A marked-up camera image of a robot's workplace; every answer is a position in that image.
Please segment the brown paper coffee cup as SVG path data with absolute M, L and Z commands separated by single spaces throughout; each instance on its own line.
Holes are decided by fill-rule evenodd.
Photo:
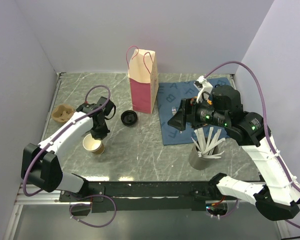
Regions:
M 82 145 L 86 151 L 95 155 L 100 155 L 105 151 L 103 142 L 99 139 L 94 139 L 91 134 L 84 137 Z

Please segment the pink cream paper gift bag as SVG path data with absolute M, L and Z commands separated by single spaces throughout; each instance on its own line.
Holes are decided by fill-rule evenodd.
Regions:
M 140 49 L 135 45 L 132 48 L 132 57 L 126 59 L 132 109 L 151 114 L 159 89 L 157 55 L 153 50 Z

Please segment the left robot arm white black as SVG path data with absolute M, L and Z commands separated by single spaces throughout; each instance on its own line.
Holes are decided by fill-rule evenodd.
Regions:
M 115 112 L 116 105 L 103 96 L 97 103 L 85 102 L 49 138 L 37 145 L 28 144 L 23 150 L 22 184 L 33 184 L 48 193 L 68 191 L 77 201 L 84 201 L 89 195 L 89 181 L 63 172 L 59 160 L 84 133 L 87 136 L 83 139 L 83 147 L 91 153 L 102 154 L 105 150 L 102 140 L 110 133 L 106 121 L 108 115 Z

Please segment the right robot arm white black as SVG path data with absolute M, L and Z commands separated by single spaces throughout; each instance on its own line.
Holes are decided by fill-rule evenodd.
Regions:
M 244 182 L 219 173 L 208 182 L 209 195 L 216 200 L 231 196 L 249 202 L 271 221 L 293 219 L 300 211 L 300 184 L 275 149 L 274 138 L 263 117 L 245 111 L 239 91 L 229 85 L 214 88 L 211 100 L 208 104 L 195 98 L 182 99 L 167 124 L 179 131 L 184 131 L 187 123 L 195 130 L 205 124 L 223 127 L 250 156 L 265 184 Z

